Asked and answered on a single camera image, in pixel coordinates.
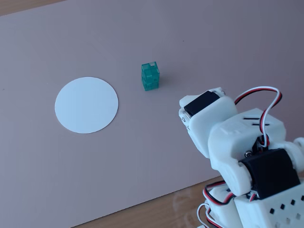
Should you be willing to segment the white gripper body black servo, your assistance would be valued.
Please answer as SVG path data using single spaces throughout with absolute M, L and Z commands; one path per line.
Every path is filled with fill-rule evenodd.
M 191 116 L 187 132 L 194 145 L 205 157 L 209 157 L 210 132 L 215 125 L 238 113 L 234 101 L 218 87 L 200 95 L 187 95 L 179 101 L 179 105 Z

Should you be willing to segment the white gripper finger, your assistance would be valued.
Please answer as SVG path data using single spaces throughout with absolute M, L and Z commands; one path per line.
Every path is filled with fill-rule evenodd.
M 185 125 L 187 131 L 189 131 L 189 121 L 191 119 L 191 116 L 185 111 L 184 108 L 181 108 L 179 110 L 179 117 L 181 119 L 181 121 L 183 122 L 183 124 Z

